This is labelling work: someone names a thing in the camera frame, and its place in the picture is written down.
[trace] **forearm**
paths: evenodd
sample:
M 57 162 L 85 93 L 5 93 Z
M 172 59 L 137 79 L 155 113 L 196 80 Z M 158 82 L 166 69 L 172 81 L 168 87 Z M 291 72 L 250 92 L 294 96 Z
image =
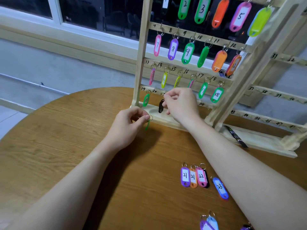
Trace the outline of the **forearm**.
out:
M 116 150 L 103 140 L 9 229 L 82 229 Z
M 199 119 L 187 126 L 232 197 L 257 229 L 305 229 L 307 192 Z

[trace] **white tile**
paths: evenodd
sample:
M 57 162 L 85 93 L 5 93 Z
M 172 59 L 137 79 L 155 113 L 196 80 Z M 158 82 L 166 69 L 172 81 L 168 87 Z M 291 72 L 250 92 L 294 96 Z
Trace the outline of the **white tile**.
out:
M 10 108 L 0 106 L 0 122 L 9 118 L 10 116 L 18 113 L 16 110 L 12 110 Z
M 0 139 L 2 139 L 2 137 L 4 137 L 8 131 L 10 131 L 20 120 L 26 116 L 27 114 L 18 112 L 17 114 L 14 114 L 6 120 L 0 122 Z

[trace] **purple key tag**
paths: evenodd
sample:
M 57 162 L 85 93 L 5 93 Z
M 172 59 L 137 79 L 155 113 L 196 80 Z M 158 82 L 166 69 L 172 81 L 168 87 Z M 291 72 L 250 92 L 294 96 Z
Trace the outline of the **purple key tag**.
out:
M 184 187 L 189 187 L 190 184 L 190 170 L 188 169 L 188 165 L 183 162 L 181 168 L 181 185 L 183 185 Z
M 201 216 L 201 221 L 199 223 L 200 229 L 201 230 L 214 230 L 214 228 L 208 223 L 206 219 L 207 219 L 207 216 L 205 215 Z
M 171 41 L 171 45 L 169 46 L 169 53 L 167 55 L 169 60 L 173 60 L 175 58 L 177 48 L 178 48 L 178 38 L 179 36 Z
M 213 184 L 215 185 L 217 191 L 219 192 L 220 196 L 222 199 L 228 199 L 229 196 L 228 196 L 228 193 L 224 187 L 224 184 L 221 182 L 220 179 L 218 178 L 213 178 L 212 179 L 213 181 Z
M 232 32 L 237 32 L 241 30 L 246 18 L 248 17 L 249 12 L 251 11 L 251 0 L 242 2 L 236 9 L 235 14 L 232 17 L 232 20 L 229 25 L 229 29 Z

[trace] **wood grain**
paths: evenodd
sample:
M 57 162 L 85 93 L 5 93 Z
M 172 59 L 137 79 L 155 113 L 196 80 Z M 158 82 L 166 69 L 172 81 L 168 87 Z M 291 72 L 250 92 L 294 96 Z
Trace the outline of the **wood grain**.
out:
M 145 92 L 140 92 L 140 100 Z M 107 134 L 115 115 L 128 108 L 132 88 L 96 88 L 73 93 L 39 108 L 0 141 L 0 223 L 12 222 L 82 161 Z M 161 96 L 151 94 L 157 105 Z M 210 110 L 200 108 L 202 117 Z M 227 124 L 284 136 L 289 132 L 237 116 Z M 249 149 L 249 153 L 307 189 L 306 143 L 295 159 Z M 151 123 L 109 164 L 84 229 L 198 229 L 214 211 L 220 230 L 240 229 L 247 219 L 230 197 L 210 188 L 180 184 L 182 162 L 205 163 L 192 136 Z

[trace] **table top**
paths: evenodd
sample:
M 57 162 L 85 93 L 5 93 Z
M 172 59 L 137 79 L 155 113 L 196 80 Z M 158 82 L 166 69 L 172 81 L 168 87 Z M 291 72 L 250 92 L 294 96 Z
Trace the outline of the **table top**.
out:
M 39 108 L 0 141 L 0 223 L 9 224 L 80 163 L 107 134 L 116 114 L 131 105 L 132 88 L 96 88 L 73 93 Z M 152 94 L 150 104 L 161 96 Z M 200 107 L 201 116 L 209 110 Z M 276 136 L 289 132 L 229 116 L 227 124 Z M 307 189 L 306 142 L 297 158 L 247 151 Z M 240 229 L 248 220 L 230 196 L 222 200 L 208 189 L 180 183 L 182 162 L 206 164 L 192 136 L 150 123 L 107 167 L 84 229 L 198 229 L 212 210 L 220 230 Z

